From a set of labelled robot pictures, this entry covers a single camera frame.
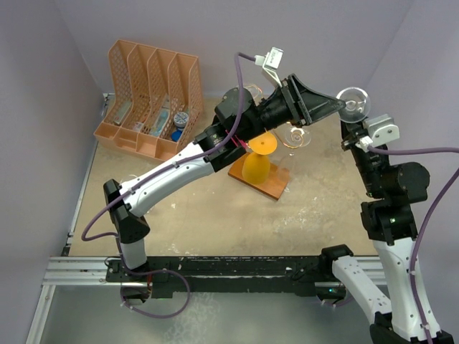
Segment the pink plastic wine glass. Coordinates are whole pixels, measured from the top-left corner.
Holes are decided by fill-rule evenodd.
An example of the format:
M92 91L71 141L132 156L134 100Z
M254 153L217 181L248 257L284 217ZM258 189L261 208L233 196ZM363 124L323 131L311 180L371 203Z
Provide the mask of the pink plastic wine glass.
M231 140L234 142L234 144L242 146L245 150L249 148L249 145L244 140L240 140L236 134L232 136Z

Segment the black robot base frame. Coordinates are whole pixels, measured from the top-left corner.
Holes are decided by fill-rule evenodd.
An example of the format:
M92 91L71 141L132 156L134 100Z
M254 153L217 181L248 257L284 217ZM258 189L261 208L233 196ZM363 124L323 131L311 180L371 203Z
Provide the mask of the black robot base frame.
M147 277L135 276L119 259L110 259L106 280L156 299L186 292L188 285L193 293L288 293L344 300L346 287L332 275L329 263L322 256L150 256L144 270L159 273Z

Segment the clear wine glass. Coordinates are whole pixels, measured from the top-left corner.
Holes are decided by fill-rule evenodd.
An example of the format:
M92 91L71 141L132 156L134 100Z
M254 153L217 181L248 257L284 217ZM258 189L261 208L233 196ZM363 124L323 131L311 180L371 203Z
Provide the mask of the clear wine glass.
M338 111L341 122L357 123L368 117L371 101L365 90L348 87L340 91L336 97L346 103L346 106Z
M243 87L250 93L252 98L257 101L262 97L262 90L255 84L244 84Z

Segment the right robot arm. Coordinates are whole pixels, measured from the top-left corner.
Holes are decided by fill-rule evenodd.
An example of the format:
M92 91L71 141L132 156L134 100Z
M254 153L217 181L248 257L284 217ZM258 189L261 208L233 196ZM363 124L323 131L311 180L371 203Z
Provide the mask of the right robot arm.
M382 264L389 295L345 245L322 250L320 275L338 279L351 293L369 321L373 343L453 343L432 312L417 253L422 230L411 205L427 199L429 172L416 162L392 165L386 143L376 143L364 123L342 123L341 138L372 198L361 204L361 222Z

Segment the yellow plastic wine glass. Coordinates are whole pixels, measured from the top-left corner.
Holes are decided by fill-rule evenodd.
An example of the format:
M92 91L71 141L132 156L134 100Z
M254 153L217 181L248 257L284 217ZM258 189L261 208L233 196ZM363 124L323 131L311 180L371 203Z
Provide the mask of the yellow plastic wine glass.
M251 152L245 158L242 166L243 179L251 184L264 183L270 172L270 157L278 144L276 137L265 132L248 141Z

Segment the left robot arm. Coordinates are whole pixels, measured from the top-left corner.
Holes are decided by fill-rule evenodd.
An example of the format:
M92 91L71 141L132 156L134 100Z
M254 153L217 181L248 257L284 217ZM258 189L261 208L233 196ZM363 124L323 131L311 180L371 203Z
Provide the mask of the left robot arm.
M132 181L105 182L103 192L118 233L123 274L132 281L147 274L144 239L150 227L144 215L158 202L233 164L245 154L243 142L285 123L299 128L312 125L345 106L343 100L306 87L295 75L284 79L259 105L248 90L236 87L214 109L212 124L175 156Z

